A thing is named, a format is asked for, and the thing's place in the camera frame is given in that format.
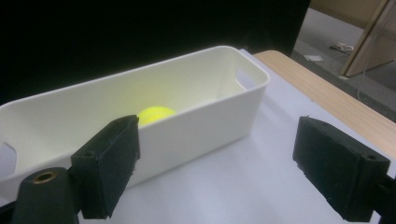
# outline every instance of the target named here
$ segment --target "white tabletop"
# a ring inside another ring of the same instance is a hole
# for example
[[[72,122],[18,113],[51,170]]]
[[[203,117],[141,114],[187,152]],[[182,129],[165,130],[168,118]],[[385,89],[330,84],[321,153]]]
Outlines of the white tabletop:
[[[347,223],[291,157],[298,119],[321,119],[375,147],[255,61],[271,81],[248,137],[125,190],[113,218],[80,223]]]

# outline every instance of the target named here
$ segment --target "tennis ball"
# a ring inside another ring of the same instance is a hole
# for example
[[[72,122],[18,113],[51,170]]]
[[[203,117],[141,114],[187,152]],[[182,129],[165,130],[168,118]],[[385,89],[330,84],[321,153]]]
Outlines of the tennis ball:
[[[146,125],[160,119],[165,119],[175,113],[174,110],[164,106],[152,106],[144,109],[137,116],[139,117],[139,124]]]

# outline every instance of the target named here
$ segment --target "black mount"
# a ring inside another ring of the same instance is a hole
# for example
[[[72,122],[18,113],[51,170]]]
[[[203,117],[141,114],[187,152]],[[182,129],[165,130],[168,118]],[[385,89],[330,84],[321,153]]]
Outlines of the black mount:
[[[375,210],[381,224],[396,223],[396,181],[381,154],[326,122],[301,117],[293,159],[343,219],[368,222]]]
[[[137,123],[135,115],[115,119],[72,155],[69,170],[26,177],[1,217],[12,224],[76,224],[79,211],[87,219],[111,217],[140,159]]]

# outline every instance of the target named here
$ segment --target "dark background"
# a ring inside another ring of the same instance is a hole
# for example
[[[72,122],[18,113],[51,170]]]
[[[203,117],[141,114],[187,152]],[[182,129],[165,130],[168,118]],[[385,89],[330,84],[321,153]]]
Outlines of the dark background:
[[[217,45],[291,55],[308,5],[3,1],[0,105]]]

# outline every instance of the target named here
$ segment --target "white plastic bin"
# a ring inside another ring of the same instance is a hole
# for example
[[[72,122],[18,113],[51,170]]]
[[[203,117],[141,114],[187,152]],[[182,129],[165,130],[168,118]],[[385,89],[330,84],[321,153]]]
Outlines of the white plastic bin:
[[[69,157],[111,120],[161,105],[177,113],[139,128],[141,160],[131,184],[246,136],[267,73],[237,49],[215,47],[0,106],[0,145],[17,152],[0,197],[21,180]]]

